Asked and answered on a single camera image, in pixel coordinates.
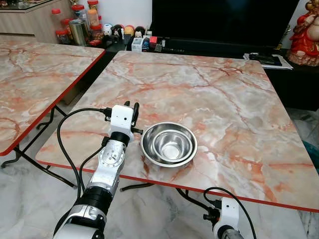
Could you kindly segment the stainless steel bowl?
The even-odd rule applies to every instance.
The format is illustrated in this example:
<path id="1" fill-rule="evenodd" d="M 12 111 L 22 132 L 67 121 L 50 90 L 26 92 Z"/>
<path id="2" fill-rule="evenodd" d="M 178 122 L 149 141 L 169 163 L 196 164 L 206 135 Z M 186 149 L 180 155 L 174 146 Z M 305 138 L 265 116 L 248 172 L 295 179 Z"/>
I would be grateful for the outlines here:
<path id="1" fill-rule="evenodd" d="M 162 121 L 144 130 L 141 149 L 146 159 L 166 168 L 185 166 L 196 156 L 198 141 L 188 127 Z"/>

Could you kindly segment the small white box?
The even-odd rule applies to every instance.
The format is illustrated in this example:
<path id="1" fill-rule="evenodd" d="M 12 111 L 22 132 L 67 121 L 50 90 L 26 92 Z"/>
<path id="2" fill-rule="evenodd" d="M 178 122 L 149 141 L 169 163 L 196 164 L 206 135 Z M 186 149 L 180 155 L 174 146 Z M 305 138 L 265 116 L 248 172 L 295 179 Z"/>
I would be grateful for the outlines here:
<path id="1" fill-rule="evenodd" d="M 143 38 L 134 38 L 132 40 L 132 43 L 131 43 L 131 51 L 132 52 L 141 52 L 143 42 L 144 42 Z"/>

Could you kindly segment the marble-print folding table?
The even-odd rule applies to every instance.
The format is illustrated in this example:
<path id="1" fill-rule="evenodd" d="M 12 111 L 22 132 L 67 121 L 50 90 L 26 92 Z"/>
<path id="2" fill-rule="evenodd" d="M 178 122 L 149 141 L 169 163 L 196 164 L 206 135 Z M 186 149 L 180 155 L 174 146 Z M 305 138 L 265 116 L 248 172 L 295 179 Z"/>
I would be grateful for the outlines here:
<path id="1" fill-rule="evenodd" d="M 139 103 L 139 129 L 175 121 L 197 139 L 185 166 L 146 159 L 129 143 L 121 177 L 202 192 L 223 187 L 237 198 L 319 211 L 319 176 L 296 126 L 257 61 L 118 52 L 75 105 L 61 139 L 78 165 L 102 144 L 109 123 L 98 109 Z"/>
<path id="2" fill-rule="evenodd" d="M 14 152 L 70 187 L 74 184 L 41 166 L 20 142 L 105 55 L 89 46 L 0 39 L 0 156 Z"/>

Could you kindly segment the red-lid plastic jar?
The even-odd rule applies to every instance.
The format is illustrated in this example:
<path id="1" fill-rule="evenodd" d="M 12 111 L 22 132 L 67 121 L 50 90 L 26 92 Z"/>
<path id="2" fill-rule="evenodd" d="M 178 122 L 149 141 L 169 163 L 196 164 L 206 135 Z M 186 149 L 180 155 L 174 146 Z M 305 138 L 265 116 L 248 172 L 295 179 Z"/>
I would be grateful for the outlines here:
<path id="1" fill-rule="evenodd" d="M 87 0 L 88 10 L 87 10 L 87 18 L 89 20 L 90 26 L 98 26 L 100 25 L 100 16 L 98 13 L 98 4 L 99 0 Z"/>
<path id="2" fill-rule="evenodd" d="M 71 41 L 70 41 L 70 38 L 68 38 L 68 34 L 66 30 L 56 30 L 55 36 L 59 44 L 70 45 Z"/>
<path id="3" fill-rule="evenodd" d="M 93 41 L 102 41 L 104 37 L 104 32 L 103 27 L 100 23 L 98 25 L 92 25 L 90 27 L 90 30 Z"/>
<path id="4" fill-rule="evenodd" d="M 64 20 L 64 16 L 62 15 L 62 11 L 58 7 L 54 7 L 51 9 L 51 21 L 54 25 L 54 30 L 60 31 L 65 30 L 64 25 L 62 25 L 62 21 Z"/>
<path id="5" fill-rule="evenodd" d="M 82 19 L 88 21 L 86 7 L 82 4 L 74 4 L 71 6 L 74 19 Z"/>

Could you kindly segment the steel canister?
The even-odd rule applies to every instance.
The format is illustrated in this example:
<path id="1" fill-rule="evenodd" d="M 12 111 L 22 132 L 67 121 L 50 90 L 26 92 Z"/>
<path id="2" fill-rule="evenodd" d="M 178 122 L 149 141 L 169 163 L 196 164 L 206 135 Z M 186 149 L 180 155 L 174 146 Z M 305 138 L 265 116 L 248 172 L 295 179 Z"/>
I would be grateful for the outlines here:
<path id="1" fill-rule="evenodd" d="M 88 46 L 90 37 L 87 22 L 83 19 L 73 19 L 68 23 L 73 42 L 78 46 Z"/>

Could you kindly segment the teal waste bin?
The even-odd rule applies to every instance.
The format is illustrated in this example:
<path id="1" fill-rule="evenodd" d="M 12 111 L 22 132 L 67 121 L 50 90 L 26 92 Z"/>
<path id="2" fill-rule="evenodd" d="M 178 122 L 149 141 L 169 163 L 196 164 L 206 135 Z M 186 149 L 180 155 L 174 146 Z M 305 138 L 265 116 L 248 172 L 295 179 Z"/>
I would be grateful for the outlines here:
<path id="1" fill-rule="evenodd" d="M 307 142 L 305 140 L 302 141 L 306 152 L 309 154 L 312 164 L 316 169 L 316 172 L 319 173 L 319 150 L 317 150 L 316 146 L 310 144 L 310 142 Z"/>

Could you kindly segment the light wooden cabinet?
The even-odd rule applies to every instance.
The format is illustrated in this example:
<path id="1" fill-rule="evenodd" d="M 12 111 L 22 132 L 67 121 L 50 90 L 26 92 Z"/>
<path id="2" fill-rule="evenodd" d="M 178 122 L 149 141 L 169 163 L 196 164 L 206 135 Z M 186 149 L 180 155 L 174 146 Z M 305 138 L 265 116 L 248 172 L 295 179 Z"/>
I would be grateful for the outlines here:
<path id="1" fill-rule="evenodd" d="M 69 0 L 45 0 L 34 4 L 9 4 L 0 7 L 0 41 L 58 43 L 52 9 L 62 18 L 71 18 Z"/>

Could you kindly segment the black flat television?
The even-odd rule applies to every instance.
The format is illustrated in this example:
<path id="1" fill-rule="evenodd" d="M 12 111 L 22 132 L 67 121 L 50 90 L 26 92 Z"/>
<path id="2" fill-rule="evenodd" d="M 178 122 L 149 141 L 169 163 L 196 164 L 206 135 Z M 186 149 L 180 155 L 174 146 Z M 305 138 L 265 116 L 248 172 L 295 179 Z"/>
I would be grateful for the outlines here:
<path id="1" fill-rule="evenodd" d="M 300 0 L 152 0 L 151 32 L 178 40 L 277 46 Z"/>

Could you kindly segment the red and gold figurine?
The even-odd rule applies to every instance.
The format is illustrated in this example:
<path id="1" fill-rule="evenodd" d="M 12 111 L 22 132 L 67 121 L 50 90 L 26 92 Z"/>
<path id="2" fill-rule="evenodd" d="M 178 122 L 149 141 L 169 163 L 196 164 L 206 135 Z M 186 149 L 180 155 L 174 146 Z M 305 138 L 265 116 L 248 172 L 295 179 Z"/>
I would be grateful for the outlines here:
<path id="1" fill-rule="evenodd" d="M 287 59 L 296 64 L 317 67 L 319 65 L 319 0 L 309 0 L 307 13 L 297 18 Z"/>

